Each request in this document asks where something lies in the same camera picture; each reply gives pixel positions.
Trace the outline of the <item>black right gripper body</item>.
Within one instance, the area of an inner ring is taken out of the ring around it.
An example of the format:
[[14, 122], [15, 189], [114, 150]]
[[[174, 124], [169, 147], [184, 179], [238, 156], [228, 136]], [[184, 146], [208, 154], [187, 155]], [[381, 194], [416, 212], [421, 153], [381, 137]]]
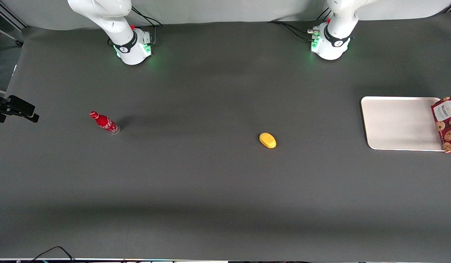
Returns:
[[16, 115], [27, 118], [27, 116], [34, 114], [34, 110], [34, 105], [17, 96], [0, 97], [0, 113], [4, 115]]

